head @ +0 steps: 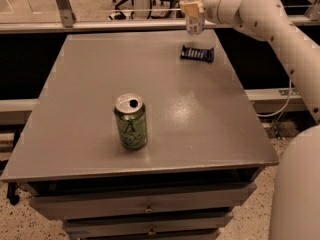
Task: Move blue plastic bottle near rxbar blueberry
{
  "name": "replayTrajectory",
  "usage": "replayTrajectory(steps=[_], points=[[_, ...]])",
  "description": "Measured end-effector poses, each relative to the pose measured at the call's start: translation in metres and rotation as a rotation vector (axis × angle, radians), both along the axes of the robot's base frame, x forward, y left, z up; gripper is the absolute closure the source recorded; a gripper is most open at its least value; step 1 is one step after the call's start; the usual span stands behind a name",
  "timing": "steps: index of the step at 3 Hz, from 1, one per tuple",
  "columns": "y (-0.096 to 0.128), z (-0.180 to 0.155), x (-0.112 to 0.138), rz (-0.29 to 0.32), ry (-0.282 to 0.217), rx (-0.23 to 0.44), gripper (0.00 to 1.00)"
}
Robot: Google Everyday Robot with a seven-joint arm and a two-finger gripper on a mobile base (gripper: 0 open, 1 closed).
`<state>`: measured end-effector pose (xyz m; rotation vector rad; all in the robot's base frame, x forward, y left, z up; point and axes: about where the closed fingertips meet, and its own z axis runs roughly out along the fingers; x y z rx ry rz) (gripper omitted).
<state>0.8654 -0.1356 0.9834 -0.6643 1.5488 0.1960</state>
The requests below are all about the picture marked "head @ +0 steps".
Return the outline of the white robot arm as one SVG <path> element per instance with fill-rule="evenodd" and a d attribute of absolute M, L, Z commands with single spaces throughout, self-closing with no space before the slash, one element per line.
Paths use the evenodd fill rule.
<path fill-rule="evenodd" d="M 281 0 L 180 0 L 187 31 L 206 21 L 227 25 L 272 49 L 283 71 L 279 87 L 296 90 L 320 120 L 320 47 L 290 20 Z M 320 240 L 320 125 L 294 137 L 282 153 L 272 199 L 268 240 Z"/>

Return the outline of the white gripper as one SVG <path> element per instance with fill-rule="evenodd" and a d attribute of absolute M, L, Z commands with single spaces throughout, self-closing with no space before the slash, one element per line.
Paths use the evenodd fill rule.
<path fill-rule="evenodd" d="M 181 11 L 189 17 L 200 17 L 203 13 L 207 21 L 219 24 L 218 7 L 221 0 L 203 0 L 201 1 L 187 1 L 181 0 L 179 2 Z"/>

